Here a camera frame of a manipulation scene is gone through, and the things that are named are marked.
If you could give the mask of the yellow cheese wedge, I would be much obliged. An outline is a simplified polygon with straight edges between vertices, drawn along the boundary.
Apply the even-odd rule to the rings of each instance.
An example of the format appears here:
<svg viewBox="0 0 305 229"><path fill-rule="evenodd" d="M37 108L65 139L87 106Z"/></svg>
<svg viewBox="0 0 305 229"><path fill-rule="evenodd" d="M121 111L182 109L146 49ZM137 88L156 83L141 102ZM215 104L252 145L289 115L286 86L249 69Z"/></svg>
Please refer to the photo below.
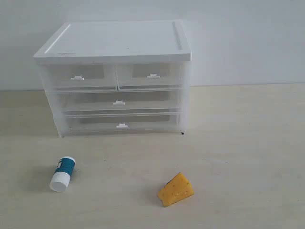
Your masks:
<svg viewBox="0 0 305 229"><path fill-rule="evenodd" d="M159 192L158 198L168 207L194 194L194 189L183 173L179 172Z"/></svg>

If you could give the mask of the teal white glue stick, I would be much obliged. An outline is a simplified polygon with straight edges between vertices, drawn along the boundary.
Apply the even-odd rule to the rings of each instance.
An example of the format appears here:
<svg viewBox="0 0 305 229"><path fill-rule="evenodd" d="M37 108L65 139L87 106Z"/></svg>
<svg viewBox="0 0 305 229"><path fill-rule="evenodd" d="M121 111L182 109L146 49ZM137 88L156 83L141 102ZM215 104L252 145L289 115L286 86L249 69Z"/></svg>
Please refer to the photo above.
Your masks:
<svg viewBox="0 0 305 229"><path fill-rule="evenodd" d="M64 156L58 161L49 185L52 191L64 192L68 188L75 162L75 159L70 156Z"/></svg>

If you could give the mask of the white translucent drawer cabinet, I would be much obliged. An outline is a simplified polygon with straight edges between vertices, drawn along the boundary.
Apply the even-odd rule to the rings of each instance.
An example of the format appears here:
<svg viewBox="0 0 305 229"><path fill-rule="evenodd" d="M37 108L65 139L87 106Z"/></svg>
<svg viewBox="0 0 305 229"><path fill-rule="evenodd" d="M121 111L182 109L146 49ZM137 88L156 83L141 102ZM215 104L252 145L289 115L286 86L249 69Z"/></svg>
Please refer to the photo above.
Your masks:
<svg viewBox="0 0 305 229"><path fill-rule="evenodd" d="M63 24L34 54L39 65L53 120L60 137L61 120L66 115L110 115L129 113L178 112L186 131L189 79L192 52L182 24L166 21L84 21ZM181 65L180 88L120 90L117 65L176 63ZM115 68L114 90L59 90L53 85L50 68L55 65L112 65ZM102 110L64 112L56 105L56 94L93 92L173 91L181 92L180 107L175 109Z"/></svg>

